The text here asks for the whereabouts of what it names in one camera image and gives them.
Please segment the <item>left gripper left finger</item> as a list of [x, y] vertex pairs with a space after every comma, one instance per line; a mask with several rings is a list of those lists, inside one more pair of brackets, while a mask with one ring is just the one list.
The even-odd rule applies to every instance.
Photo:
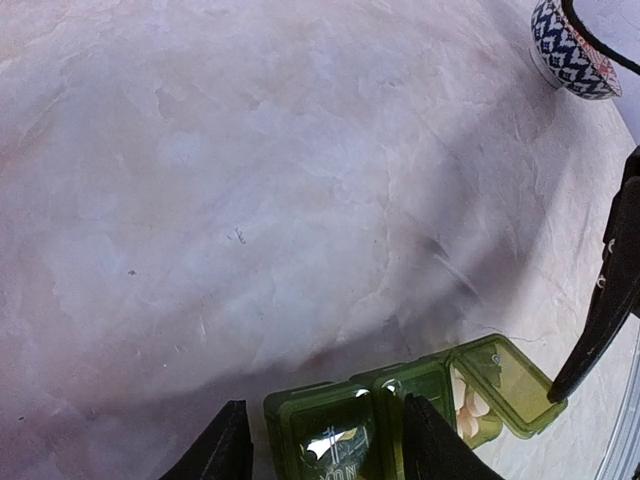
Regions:
[[228, 401], [160, 480], [251, 478], [251, 433], [244, 400]]

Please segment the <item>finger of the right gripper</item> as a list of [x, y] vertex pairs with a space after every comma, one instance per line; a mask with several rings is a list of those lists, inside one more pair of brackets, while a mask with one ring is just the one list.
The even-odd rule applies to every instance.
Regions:
[[632, 313], [639, 311], [639, 151], [627, 158], [603, 236], [602, 266], [584, 330], [547, 394], [566, 400], [584, 381]]

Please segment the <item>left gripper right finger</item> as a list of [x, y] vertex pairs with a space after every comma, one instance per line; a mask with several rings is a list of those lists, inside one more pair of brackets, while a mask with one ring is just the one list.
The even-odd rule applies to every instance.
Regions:
[[503, 480], [458, 436], [431, 402], [404, 399], [404, 475], [414, 480]]

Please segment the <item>green weekly pill organizer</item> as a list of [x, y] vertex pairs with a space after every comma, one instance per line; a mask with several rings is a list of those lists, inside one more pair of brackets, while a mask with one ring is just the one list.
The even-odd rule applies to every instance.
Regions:
[[451, 368], [502, 424], [488, 442], [504, 428], [529, 439], [567, 407], [548, 400], [550, 379], [519, 348], [501, 334], [490, 334], [412, 362], [355, 374], [345, 382], [269, 394], [263, 411], [278, 477], [404, 478], [402, 424], [408, 394], [427, 398], [457, 433]]

